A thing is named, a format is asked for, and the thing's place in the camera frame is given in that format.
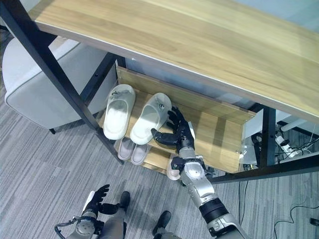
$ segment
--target black metal table leg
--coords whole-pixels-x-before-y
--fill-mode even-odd
[[[1,0],[0,14],[21,44],[66,101],[72,106],[88,127],[96,131],[97,137],[107,147],[116,160],[120,164],[123,164],[123,161],[118,158],[113,145],[104,136],[98,122],[71,84],[52,52],[49,50],[48,45],[56,36],[40,31],[18,0]]]

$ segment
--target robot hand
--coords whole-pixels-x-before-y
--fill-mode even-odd
[[[98,216],[98,212],[100,211],[103,201],[103,198],[106,196],[106,193],[109,191],[110,184],[106,184],[99,188],[93,195],[91,201],[86,205],[85,210],[91,210],[95,213],[96,217]]]
[[[99,235],[102,231],[104,222],[97,220],[98,213],[100,212],[103,214],[111,215],[116,213],[119,208],[119,204],[101,204],[103,198],[106,196],[106,193],[109,191],[109,187],[110,185],[106,184],[99,188],[96,192],[91,192],[94,192],[94,195],[92,196],[92,199],[89,201],[89,203],[85,206],[85,209],[82,212],[82,216],[74,216],[71,221],[55,225],[54,230],[57,235],[61,239],[91,239],[93,234]],[[61,234],[61,230],[59,230],[59,227],[66,227],[74,223],[76,223],[76,226],[73,233],[65,238]]]
[[[195,155],[194,138],[188,122],[176,107],[172,107],[168,114],[173,123],[167,125],[173,129],[173,134],[153,128],[153,138],[159,143],[176,146],[179,157],[174,157],[171,167],[179,169],[180,178],[204,217],[210,234],[221,239],[247,239],[248,236],[234,216],[228,213],[206,178],[203,158]]]
[[[176,151],[179,153],[183,147],[191,147],[195,150],[194,138],[191,135],[188,122],[177,107],[172,107],[172,111],[168,111],[169,119],[167,126],[173,129],[173,133],[162,133],[152,128],[153,138],[165,145],[176,146]]]

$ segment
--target white wall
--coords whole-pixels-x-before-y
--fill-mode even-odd
[[[319,0],[235,0],[319,33]]]

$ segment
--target slipper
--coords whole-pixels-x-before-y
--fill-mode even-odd
[[[171,101],[163,93],[153,95],[143,107],[141,116],[133,126],[130,138],[136,144],[146,144],[152,139],[151,129],[159,130],[171,110]]]
[[[144,145],[135,145],[134,151],[131,156],[131,163],[135,165],[141,165],[144,163],[144,160],[149,153],[151,146],[144,144]]]
[[[122,138],[119,151],[118,151],[118,157],[120,160],[129,160],[133,150],[134,150],[135,144],[133,141],[131,141],[129,138]]]
[[[180,174],[179,174],[179,170],[175,170],[175,169],[172,169],[171,168],[171,162],[173,160],[174,157],[176,157],[177,155],[176,154],[171,154],[170,155],[170,158],[169,158],[169,161],[168,161],[168,164],[167,164],[167,169],[166,169],[166,175],[168,176],[168,178],[170,180],[178,180],[180,179]]]
[[[135,102],[134,89],[129,85],[117,85],[109,95],[103,132],[106,138],[117,140],[124,137]]]

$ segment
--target wooden tabletop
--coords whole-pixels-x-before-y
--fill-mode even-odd
[[[319,123],[319,34],[230,0],[43,0],[43,31]]]

